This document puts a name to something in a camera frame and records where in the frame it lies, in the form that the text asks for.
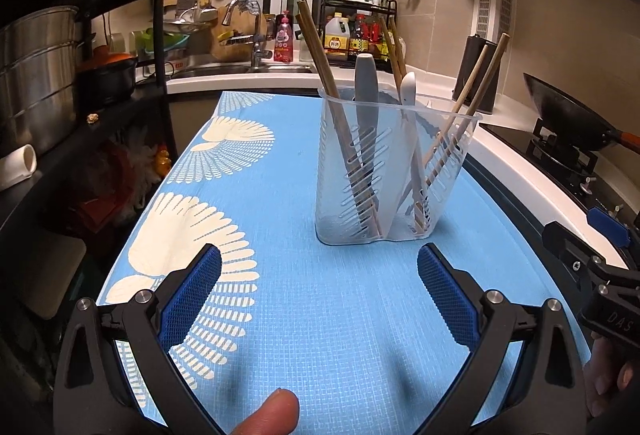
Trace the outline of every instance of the wooden chopstick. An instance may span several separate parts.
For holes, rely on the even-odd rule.
[[[500,40],[498,41],[498,46],[496,47],[494,55],[491,58],[489,67],[484,73],[484,78],[482,78],[482,81],[480,82],[480,86],[478,86],[478,91],[476,92],[476,95],[474,95],[474,98],[471,101],[471,104],[466,110],[467,116],[473,116],[476,113],[476,110],[478,110],[478,106],[480,106],[480,102],[482,101],[482,98],[486,93],[486,89],[489,87],[489,84],[491,83],[492,79],[494,79],[495,73],[497,72],[498,67],[500,66],[500,60],[502,59],[502,56],[505,50],[507,49],[507,45],[509,44],[510,39],[511,37],[505,33],[503,33],[502,36],[500,36]],[[468,126],[469,126],[469,119],[463,120],[463,122],[460,124],[460,127],[458,128],[458,131],[451,138],[451,141],[449,142],[449,145],[447,146],[447,149],[445,150],[444,154],[440,157],[437,164],[433,168],[433,171],[427,177],[427,181],[426,181],[427,187],[433,184],[433,181],[436,179],[436,177],[438,176],[438,174],[440,173],[444,165],[447,163],[447,160],[449,160],[449,157],[451,156],[454,148],[458,145],[458,143],[460,142],[460,139],[465,134],[466,128]]]
[[[322,42],[316,31],[316,25],[314,24],[309,10],[309,5],[306,0],[300,0],[298,2],[299,14],[296,15],[296,19],[300,25],[303,36],[305,37],[306,45],[309,48],[309,53],[316,64],[318,75],[326,93],[333,98],[340,99],[338,88],[335,84],[334,74],[331,71],[331,66],[324,53]],[[332,119],[334,120],[335,131],[338,136],[338,143],[340,144],[340,151],[342,153],[342,159],[344,161],[344,167],[347,169],[347,176],[349,177],[349,184],[351,185],[351,192],[353,193],[353,199],[356,204],[356,212],[359,215],[360,223],[363,227],[367,227],[367,209],[370,211],[372,217],[373,226],[376,229],[375,233],[380,235],[380,224],[378,222],[378,214],[376,212],[376,206],[374,202],[374,193],[371,186],[364,186],[363,181],[366,179],[364,169],[358,154],[353,147],[353,140],[351,138],[351,132],[349,130],[349,122],[347,116],[344,113],[344,108],[339,103],[329,101],[329,110],[331,111]],[[364,206],[364,209],[360,209],[360,206],[369,201],[369,204]]]
[[[406,62],[404,61],[404,54],[402,53],[402,45],[400,44],[400,37],[398,35],[398,28],[396,28],[396,18],[393,16],[389,18],[389,30],[391,30],[391,35],[394,38],[394,43],[397,44],[395,46],[396,49],[396,58],[398,59],[398,66],[400,67],[400,75],[402,79],[406,75]]]
[[[482,52],[480,52],[480,57],[478,58],[478,61],[476,62],[474,69],[471,71],[471,75],[469,75],[469,78],[466,80],[465,86],[462,88],[462,92],[460,92],[460,96],[458,96],[456,103],[453,105],[453,108],[451,110],[452,113],[458,113],[460,111],[460,108],[462,108],[462,105],[465,102],[466,96],[469,94],[469,92],[471,91],[471,88],[476,82],[476,78],[478,77],[478,72],[480,71],[480,68],[484,63],[484,59],[488,54],[488,52],[489,52],[489,47],[485,45],[482,48]],[[455,120],[456,120],[455,115],[449,116],[449,119],[447,119],[447,122],[445,123],[445,125],[436,135],[436,138],[433,141],[433,144],[431,145],[427,153],[422,158],[423,166],[427,166],[427,164],[431,162],[431,159],[433,159],[433,156],[435,155],[436,151],[440,147],[440,143],[447,136],[447,133],[449,133],[449,129],[451,128],[451,126],[453,126],[453,123],[455,122]]]
[[[396,22],[393,18],[389,19],[389,27],[391,28],[391,33],[394,38],[393,44],[391,44],[389,30],[386,28],[385,20],[382,16],[378,17],[380,20],[380,26],[382,27],[382,31],[385,35],[386,47],[389,51],[389,60],[391,61],[391,69],[394,73],[394,80],[396,81],[396,90],[398,91],[398,101],[400,105],[402,105],[402,94],[401,94],[401,84],[404,76],[406,76],[406,63],[404,62],[404,57],[402,56],[402,47],[400,45],[400,38],[398,37],[398,29],[396,28]],[[420,153],[418,152],[418,147],[414,150],[414,154],[411,157],[411,182],[407,186],[411,187],[413,190],[414,196],[414,219],[415,219],[415,227],[419,233],[424,231],[424,206],[422,203],[422,181],[420,180],[420,170],[418,169],[420,165]],[[404,202],[407,195],[404,195],[400,202]]]
[[[400,95],[400,84],[402,83],[402,73],[400,72],[400,65],[398,64],[398,56],[396,55],[396,48],[391,43],[391,36],[389,35],[389,29],[386,28],[385,19],[382,16],[378,16],[380,27],[385,35],[386,48],[389,54],[389,62],[391,62],[391,71],[394,73],[394,81],[396,82],[396,90],[398,91],[398,101],[402,104],[402,97]]]

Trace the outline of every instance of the sink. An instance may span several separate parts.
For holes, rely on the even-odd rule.
[[[296,63],[287,64],[267,64],[258,68],[252,68],[249,65],[215,65],[215,66],[198,66],[196,68],[188,68],[176,72],[172,79],[201,78],[204,76],[228,76],[231,74],[315,74],[316,69],[312,65]]]

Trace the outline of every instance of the wok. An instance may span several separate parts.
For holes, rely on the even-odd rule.
[[[545,128],[581,150],[599,151],[617,142],[640,154],[640,137],[620,131],[571,95],[548,82],[524,74],[527,89]]]

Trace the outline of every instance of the wok handle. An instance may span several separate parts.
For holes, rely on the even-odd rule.
[[[620,138],[616,137],[615,139],[625,148],[629,148],[629,150],[640,154],[640,137],[638,137],[638,135],[623,131],[620,133]]]

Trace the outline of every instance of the dish soap bottle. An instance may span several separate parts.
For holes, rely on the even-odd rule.
[[[280,63],[290,63],[293,61],[293,30],[291,29],[291,25],[289,25],[289,18],[286,12],[276,32],[273,59]]]

